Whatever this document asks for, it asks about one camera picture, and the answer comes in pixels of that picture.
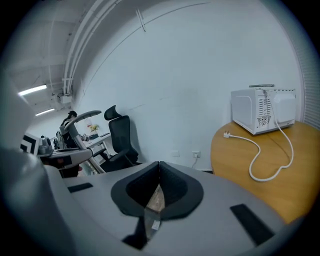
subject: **wooden table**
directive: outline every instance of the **wooden table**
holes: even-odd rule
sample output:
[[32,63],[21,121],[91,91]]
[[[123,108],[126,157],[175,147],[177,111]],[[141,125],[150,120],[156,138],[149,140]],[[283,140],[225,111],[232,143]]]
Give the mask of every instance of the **wooden table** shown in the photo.
[[225,131],[248,138],[261,147],[261,153],[252,165],[255,177],[271,177],[280,166],[291,159],[289,142],[279,131],[252,135],[230,122],[221,127],[211,143],[211,166],[217,176],[233,181],[274,208],[289,223],[306,214],[312,207],[320,187],[320,131],[296,121],[284,133],[291,140],[294,159],[289,168],[267,182],[254,181],[249,165],[258,148],[239,138],[224,138]]

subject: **white pipe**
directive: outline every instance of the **white pipe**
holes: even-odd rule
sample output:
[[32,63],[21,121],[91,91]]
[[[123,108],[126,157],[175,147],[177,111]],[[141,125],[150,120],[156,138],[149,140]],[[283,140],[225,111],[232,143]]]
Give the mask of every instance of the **white pipe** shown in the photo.
[[[57,3],[56,6],[55,6],[55,12],[54,12],[52,23],[51,23],[50,34],[49,34],[49,42],[48,42],[48,61],[49,61],[48,69],[49,69],[49,79],[50,79],[50,86],[51,86],[52,95],[54,95],[55,93],[54,93],[54,87],[53,87],[52,79],[51,79],[50,48],[51,48],[52,30],[54,28],[54,23],[55,23],[55,19],[56,19],[56,15],[57,15],[57,10],[58,10],[58,5],[59,5],[59,3]],[[59,110],[57,98],[55,96],[53,98],[54,98],[54,102],[55,102],[55,109]]]
[[68,82],[68,87],[66,88],[66,93],[65,93],[66,96],[70,95],[72,80],[73,79],[68,79],[69,82]]
[[[76,47],[77,41],[83,31],[83,29],[85,28],[87,22],[89,21],[89,19],[91,18],[91,16],[94,14],[96,8],[103,2],[104,0],[96,0],[96,2],[92,5],[92,7],[90,8],[90,10],[86,13],[84,19],[82,20],[77,32],[75,33],[75,36],[73,38],[69,53],[68,53],[68,57],[66,59],[66,63],[64,66],[64,78],[68,78],[68,70],[69,70],[69,65],[70,65],[70,60],[71,60],[71,56],[74,52],[74,49]],[[66,93],[66,85],[67,85],[67,81],[64,80],[63,81],[63,93]]]
[[81,56],[82,56],[82,54],[83,54],[83,52],[84,52],[84,50],[85,50],[85,48],[86,48],[86,46],[87,46],[87,44],[88,44],[91,36],[94,34],[94,31],[98,28],[98,26],[99,26],[100,23],[104,20],[104,18],[105,18],[105,17],[114,9],[114,7],[116,7],[117,4],[120,3],[121,1],[122,1],[122,0],[116,0],[116,1],[114,1],[113,4],[111,4],[111,5],[107,6],[107,7],[104,7],[104,8],[98,13],[97,16],[99,17],[100,14],[104,12],[103,14],[101,14],[101,16],[100,16],[100,18],[98,19],[98,21],[94,24],[94,28],[93,28],[92,31],[90,32],[89,36],[87,36],[87,37],[85,38],[85,42],[84,42],[83,46],[81,47],[81,51],[80,51],[80,53],[79,53],[79,56],[77,56],[77,58],[74,58],[74,59],[73,59],[73,62],[76,60],[76,63],[75,63],[75,65],[74,65],[74,66],[72,67],[72,69],[71,69],[71,70],[72,70],[72,73],[71,73],[71,76],[72,76],[72,77],[75,75],[75,72],[76,72],[76,70],[77,70],[77,66],[78,66],[79,60],[80,60],[80,58],[81,58]]

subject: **power cord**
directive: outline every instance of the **power cord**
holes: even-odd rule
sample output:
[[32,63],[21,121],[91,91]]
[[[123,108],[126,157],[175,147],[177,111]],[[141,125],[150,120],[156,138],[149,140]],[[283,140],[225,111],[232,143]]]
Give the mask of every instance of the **power cord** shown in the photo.
[[198,158],[199,158],[197,153],[194,153],[194,154],[195,154],[196,158],[195,158],[195,161],[194,161],[193,165],[191,166],[191,168],[193,168],[196,165]]
[[283,168],[288,168],[288,167],[292,164],[292,162],[293,162],[293,160],[294,160],[294,148],[293,148],[293,146],[292,146],[292,143],[291,143],[290,139],[288,138],[288,136],[282,131],[282,129],[280,128],[280,126],[279,126],[279,124],[278,124],[278,122],[277,122],[277,118],[276,118],[276,115],[275,115],[275,112],[274,112],[274,109],[273,109],[273,106],[272,106],[272,103],[271,103],[271,100],[270,100],[270,98],[269,98],[269,95],[268,95],[267,91],[266,91],[266,90],[263,90],[263,93],[266,94],[267,99],[268,99],[269,102],[270,102],[271,110],[272,110],[272,113],[273,113],[273,116],[274,116],[274,120],[275,120],[276,126],[279,128],[280,132],[282,132],[282,134],[284,135],[284,137],[287,139],[287,141],[288,141],[289,144],[290,144],[290,148],[291,148],[291,160],[290,160],[289,164],[288,164],[288,165],[280,166],[280,168],[276,171],[276,173],[275,173],[273,176],[269,177],[269,178],[256,178],[256,177],[252,174],[251,168],[252,168],[252,165],[254,164],[255,160],[257,159],[257,157],[260,155],[261,148],[259,147],[259,145],[258,145],[257,143],[255,143],[254,141],[252,141],[251,139],[244,138],[244,137],[240,137],[240,136],[234,136],[234,135],[230,134],[229,131],[226,131],[226,132],[223,134],[223,137],[225,137],[225,138],[232,137],[232,138],[243,139],[243,140],[246,140],[246,141],[248,141],[248,142],[252,142],[253,144],[255,144],[255,145],[258,147],[259,151],[258,151],[258,153],[255,155],[255,157],[253,158],[253,160],[251,161],[250,166],[249,166],[249,174],[250,174],[250,177],[251,177],[252,179],[254,179],[255,181],[257,181],[257,182],[268,182],[268,181],[273,180],[273,179],[280,173],[280,171],[281,171]]

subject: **black slot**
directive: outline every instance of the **black slot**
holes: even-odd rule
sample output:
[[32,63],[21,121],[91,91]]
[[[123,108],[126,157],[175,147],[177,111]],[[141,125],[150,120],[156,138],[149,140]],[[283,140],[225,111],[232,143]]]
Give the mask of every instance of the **black slot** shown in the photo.
[[56,152],[68,152],[68,151],[74,151],[74,150],[79,150],[79,148],[65,148],[65,149],[58,149],[55,151]]
[[80,185],[69,186],[68,190],[70,191],[70,193],[74,193],[74,192],[86,190],[86,189],[92,188],[92,187],[93,187],[93,185],[87,182],[87,183],[83,183]]
[[231,206],[230,210],[256,246],[273,237],[274,233],[245,204]]

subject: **fluorescent light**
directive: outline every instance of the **fluorescent light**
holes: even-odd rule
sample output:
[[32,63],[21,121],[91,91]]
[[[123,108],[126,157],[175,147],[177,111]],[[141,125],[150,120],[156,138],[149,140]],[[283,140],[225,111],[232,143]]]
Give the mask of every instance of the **fluorescent light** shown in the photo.
[[38,114],[35,114],[35,115],[36,115],[36,116],[40,116],[40,115],[42,115],[42,114],[45,114],[45,113],[48,113],[48,112],[54,111],[54,110],[55,110],[54,108],[51,108],[51,109],[49,109],[49,110],[43,111],[43,112],[38,113]]
[[45,84],[41,85],[41,86],[38,86],[38,87],[35,87],[35,88],[31,88],[31,89],[28,89],[28,90],[21,91],[21,92],[19,92],[19,95],[23,96],[23,95],[30,94],[30,93],[33,93],[33,92],[36,92],[36,91],[40,91],[40,90],[43,90],[43,89],[47,89],[47,86]]

